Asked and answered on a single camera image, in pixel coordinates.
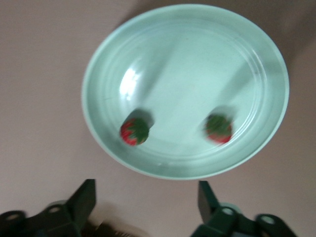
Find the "red strawberry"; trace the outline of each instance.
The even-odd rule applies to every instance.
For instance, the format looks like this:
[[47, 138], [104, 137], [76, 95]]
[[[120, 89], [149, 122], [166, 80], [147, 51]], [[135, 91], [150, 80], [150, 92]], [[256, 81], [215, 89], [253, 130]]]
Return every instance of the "red strawberry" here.
[[211, 115], [205, 127], [207, 137], [217, 143], [227, 143], [232, 137], [232, 122], [223, 115]]
[[149, 128], [141, 118], [132, 118], [120, 127], [120, 136], [130, 146], [140, 145], [148, 138]]

